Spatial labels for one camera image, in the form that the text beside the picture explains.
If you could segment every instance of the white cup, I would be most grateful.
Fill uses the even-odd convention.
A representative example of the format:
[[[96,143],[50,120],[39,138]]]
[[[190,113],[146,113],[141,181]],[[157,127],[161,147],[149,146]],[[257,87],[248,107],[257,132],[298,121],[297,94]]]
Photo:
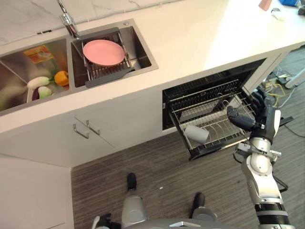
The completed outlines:
[[[184,133],[188,138],[202,145],[206,143],[206,140],[209,137],[209,132],[207,130],[201,129],[194,125],[188,125],[184,130]]]

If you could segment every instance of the pink plate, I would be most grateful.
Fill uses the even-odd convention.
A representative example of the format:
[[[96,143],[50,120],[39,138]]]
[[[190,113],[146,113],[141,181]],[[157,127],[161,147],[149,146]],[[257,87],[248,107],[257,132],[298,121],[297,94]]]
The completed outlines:
[[[123,48],[108,40],[88,42],[85,44],[83,52],[89,61],[102,66],[119,64],[125,57]]]

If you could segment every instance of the faucet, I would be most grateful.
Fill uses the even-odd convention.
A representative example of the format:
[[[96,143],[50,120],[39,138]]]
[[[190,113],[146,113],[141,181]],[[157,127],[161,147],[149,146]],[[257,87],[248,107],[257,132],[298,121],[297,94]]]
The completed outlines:
[[[63,6],[63,4],[60,0],[57,0],[57,2],[63,12],[63,14],[61,15],[61,20],[62,20],[64,26],[68,30],[71,37],[79,39],[80,35],[77,31],[76,24],[75,24],[72,16],[66,11],[65,7]]]

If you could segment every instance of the open dishwasher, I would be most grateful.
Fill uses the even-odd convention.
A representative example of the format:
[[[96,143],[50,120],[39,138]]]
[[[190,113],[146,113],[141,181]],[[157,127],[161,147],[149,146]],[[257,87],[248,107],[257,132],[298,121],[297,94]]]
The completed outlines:
[[[190,160],[244,141],[244,130],[231,124],[227,106],[253,118],[250,93],[244,84],[264,62],[258,60],[163,90],[163,129],[176,126]],[[204,144],[193,141],[185,130],[192,125],[208,131]]]

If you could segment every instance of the gray floor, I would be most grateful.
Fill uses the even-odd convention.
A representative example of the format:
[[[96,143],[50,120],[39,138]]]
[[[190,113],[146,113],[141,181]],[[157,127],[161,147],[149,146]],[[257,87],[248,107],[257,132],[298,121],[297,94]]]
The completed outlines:
[[[305,67],[305,49],[291,53],[280,65],[291,74],[298,73]],[[305,135],[305,83],[296,89],[282,114],[292,115],[295,120],[287,125]],[[283,199],[290,221],[296,228],[304,228],[305,139],[283,126],[273,149],[283,154],[274,174],[289,185]],[[257,228],[255,210],[240,165],[233,160],[233,150],[189,162],[180,137],[173,133],[75,167],[71,175],[75,228],[88,229],[95,216],[108,212],[113,221],[120,222],[129,172],[137,175],[138,192],[151,219],[188,217],[193,196],[201,191],[206,195],[206,206],[221,222]]]

